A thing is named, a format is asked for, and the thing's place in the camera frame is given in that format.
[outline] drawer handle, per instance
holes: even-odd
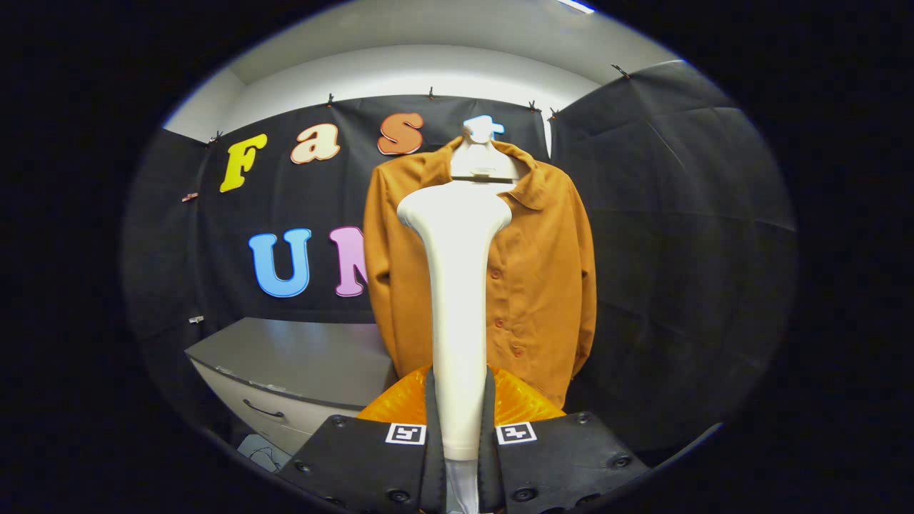
[[[249,406],[251,409],[253,409],[253,410],[257,411],[257,412],[263,412],[264,414],[266,414],[266,415],[268,415],[268,416],[273,416],[274,418],[282,418],[282,417],[285,416],[285,414],[283,414],[282,412],[279,412],[279,411],[277,411],[276,413],[262,411],[261,409],[258,409],[257,407],[254,407],[253,405],[251,405],[251,404],[250,404],[250,401],[249,401],[248,399],[245,399],[245,400],[244,400],[244,404],[247,405],[247,406]]]

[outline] gray cabinet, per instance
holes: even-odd
[[[328,416],[355,416],[397,380],[370,324],[246,317],[186,354],[242,421],[289,455]]]

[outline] orange object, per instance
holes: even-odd
[[[431,287],[425,247],[400,223],[397,206],[416,190],[452,181],[452,153],[462,139],[387,161],[375,168],[368,186],[368,293],[398,377],[431,364]],[[565,172],[514,145],[492,144],[529,172],[513,190],[498,193],[512,219],[489,247],[486,362],[509,370],[561,408],[571,378],[590,355],[596,326],[590,222]],[[521,355],[515,354],[518,347]]]
[[[423,366],[398,380],[356,416],[382,423],[427,424]],[[495,382],[495,425],[538,422],[564,416],[545,396],[505,369],[492,368]]]

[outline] pink letter n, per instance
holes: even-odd
[[[330,241],[336,243],[340,262],[340,284],[336,294],[340,296],[359,296],[365,287],[356,282],[356,270],[367,284],[365,271],[365,240],[358,227],[340,227],[330,232]]]

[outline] shirt collar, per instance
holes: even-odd
[[[427,173],[422,177],[420,186],[440,186],[452,181],[451,178],[451,159],[454,150],[460,146],[463,136],[459,136],[450,141],[445,146],[429,154],[426,161]],[[492,141],[492,145],[499,152],[512,156],[524,163],[529,172],[525,174],[515,188],[506,194],[511,195],[525,207],[533,210],[541,210],[546,206],[546,178],[544,171],[539,167],[537,161],[527,152],[520,148],[504,143],[502,141]]]

